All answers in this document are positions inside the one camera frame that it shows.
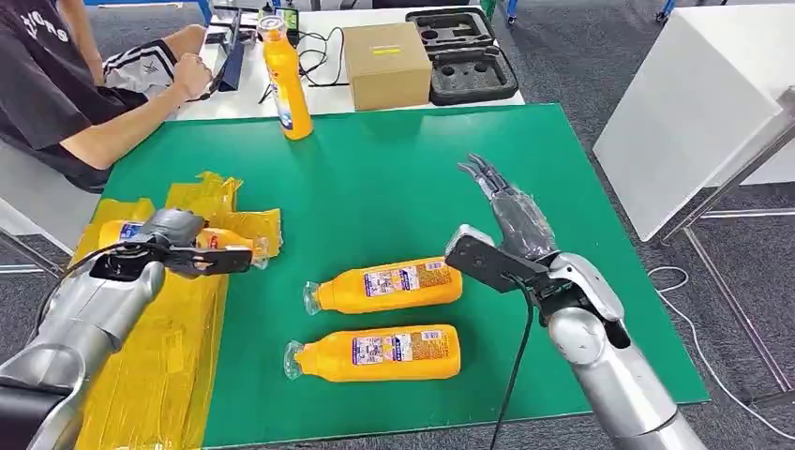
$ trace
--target robot finger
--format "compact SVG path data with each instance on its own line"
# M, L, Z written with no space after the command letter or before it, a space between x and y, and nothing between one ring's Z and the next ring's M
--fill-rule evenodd
M497 187L494 186L494 184L484 176L484 174L480 171L480 168L474 164L469 164L466 162L459 162L458 168L461 169L462 172L466 172L472 176L474 181L483 190L483 193L486 194L487 199L491 200L491 198L494 197Z
M489 183L495 187L497 191L509 188L508 182L505 181L505 178L500 171L498 171L497 168L492 166L488 161L474 153L469 154L469 160L477 166L478 170L489 181Z

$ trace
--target bottle cap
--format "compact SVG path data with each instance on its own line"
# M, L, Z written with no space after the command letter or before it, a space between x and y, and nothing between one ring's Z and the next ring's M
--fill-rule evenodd
M252 241L254 248L251 249L251 265L264 269L268 266L268 238L255 237Z
M318 301L318 290L321 285L313 281L307 281L304 286L304 308L307 309L307 314L314 316L321 309L321 302Z
M257 24L257 32L266 42L276 42L287 38L287 24L279 16L265 16Z
M304 344L301 342L291 340L284 349L284 374L287 378L295 380L304 374L301 370L301 365L295 360L295 356L304 350Z

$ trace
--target robotic arm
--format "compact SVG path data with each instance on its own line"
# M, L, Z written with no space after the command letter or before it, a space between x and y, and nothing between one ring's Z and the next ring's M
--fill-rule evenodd
M3 448L74 446L91 381L158 295L166 268L188 278L248 270L250 249L193 247L204 227L190 212L160 210L128 241L75 264L37 335L0 366Z
M546 218L527 194L476 155L459 167L491 203L503 241L463 225L446 262L500 293L532 287L540 321L561 351L616 448L699 450L706 447L623 323L623 305L588 260L560 252Z

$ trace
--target green tabletop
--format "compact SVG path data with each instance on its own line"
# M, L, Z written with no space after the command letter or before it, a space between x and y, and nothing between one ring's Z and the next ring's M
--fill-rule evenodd
M456 163L489 159L532 194L559 246L594 263L623 300L626 324L678 402L707 392L621 222L557 105L359 112L315 118L288 142L272 119L164 125L120 161L105 197L164 203L169 185L202 171L245 181L238 209L283 211L284 248L265 271L232 276L204 445L270 443L454 427L495 420L525 321L520 293L465 278L451 305L377 314L304 311L307 280L443 253L458 225L501 235L488 202ZM338 330L450 323L461 372L446 381L289 381L291 339ZM589 410L572 373L532 330L506 418Z

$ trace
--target yellow plastic bag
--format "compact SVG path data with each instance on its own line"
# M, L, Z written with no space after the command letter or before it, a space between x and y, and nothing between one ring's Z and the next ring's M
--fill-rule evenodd
M269 256L281 245L280 212L235 213L241 182L215 173L195 184L174 184L167 207L191 210L210 226L268 238ZM145 221L152 203L104 200L86 227L75 258L96 249L109 220ZM171 272L163 289L111 356L91 388L78 449L189 449L202 445L212 396L228 276L186 279Z

